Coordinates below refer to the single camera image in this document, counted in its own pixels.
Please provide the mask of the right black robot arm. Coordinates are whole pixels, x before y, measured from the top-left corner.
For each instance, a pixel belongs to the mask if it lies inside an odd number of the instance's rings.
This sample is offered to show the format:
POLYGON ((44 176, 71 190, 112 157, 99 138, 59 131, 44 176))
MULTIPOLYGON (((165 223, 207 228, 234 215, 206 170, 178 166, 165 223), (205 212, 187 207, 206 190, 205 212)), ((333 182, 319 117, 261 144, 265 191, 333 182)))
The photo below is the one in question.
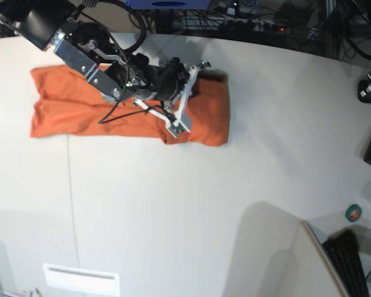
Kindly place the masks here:
POLYGON ((143 17, 121 1, 110 4, 124 9, 137 22, 140 35, 122 48, 109 29, 90 18, 79 17, 98 1, 0 1, 0 24, 56 56, 81 74, 108 101, 123 102, 131 97, 161 102, 188 98, 197 77, 195 66, 186 67, 177 57, 163 66, 151 65, 136 50, 147 37, 143 17))

